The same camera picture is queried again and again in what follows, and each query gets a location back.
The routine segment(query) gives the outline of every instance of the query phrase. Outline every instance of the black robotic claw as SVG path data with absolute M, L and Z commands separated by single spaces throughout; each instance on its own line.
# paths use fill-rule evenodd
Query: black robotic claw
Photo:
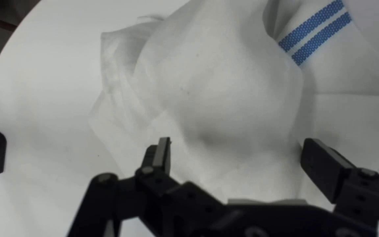
M 169 175 L 169 138 L 150 146 L 135 175 L 96 176 L 68 237 L 112 237 L 138 217 L 159 237 L 373 237 L 379 221 L 379 173 L 356 168 L 317 139 L 305 139 L 301 166 L 333 212 L 306 204 L 222 204 L 193 183 Z

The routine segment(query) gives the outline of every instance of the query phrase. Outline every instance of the white surface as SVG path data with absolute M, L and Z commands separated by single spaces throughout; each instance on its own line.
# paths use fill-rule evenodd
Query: white surface
M 64 235 L 88 180 L 116 163 L 88 126 L 101 89 L 100 33 L 183 0 L 43 0 L 0 56 L 0 237 Z M 346 0 L 379 48 L 379 1 Z

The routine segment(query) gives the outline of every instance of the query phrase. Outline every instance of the white towel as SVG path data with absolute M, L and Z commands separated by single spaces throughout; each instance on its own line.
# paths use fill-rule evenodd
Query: white towel
M 297 143 L 379 169 L 379 54 L 341 0 L 191 0 L 101 36 L 91 123 L 123 173 L 172 138 L 172 176 L 221 200 L 302 197 Z

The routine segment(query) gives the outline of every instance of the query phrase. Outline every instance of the white cloth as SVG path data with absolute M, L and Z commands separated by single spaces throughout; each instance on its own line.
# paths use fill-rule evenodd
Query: white cloth
M 164 135 L 172 176 L 221 200 L 327 208 L 298 164 L 305 137 L 379 169 L 379 54 L 339 0 L 191 0 L 102 34 L 101 55 L 91 123 L 125 176 Z

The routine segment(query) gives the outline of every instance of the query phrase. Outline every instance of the crumpled cloth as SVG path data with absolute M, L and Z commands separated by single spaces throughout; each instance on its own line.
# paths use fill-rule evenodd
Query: crumpled cloth
M 221 200 L 330 204 L 300 168 L 312 137 L 379 171 L 379 54 L 341 0 L 191 0 L 101 35 L 91 125 L 122 176 L 171 137 L 171 175 Z

